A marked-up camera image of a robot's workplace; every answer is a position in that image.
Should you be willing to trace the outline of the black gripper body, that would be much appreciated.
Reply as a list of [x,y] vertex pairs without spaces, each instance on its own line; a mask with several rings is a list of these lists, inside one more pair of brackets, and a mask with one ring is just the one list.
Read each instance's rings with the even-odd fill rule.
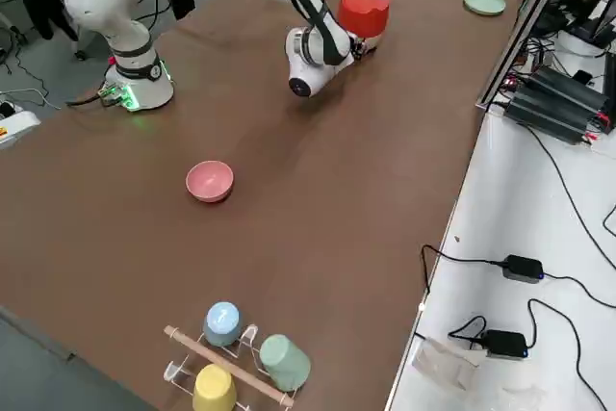
[[362,38],[354,33],[348,33],[350,41],[350,55],[354,61],[361,61],[374,49],[374,38]]

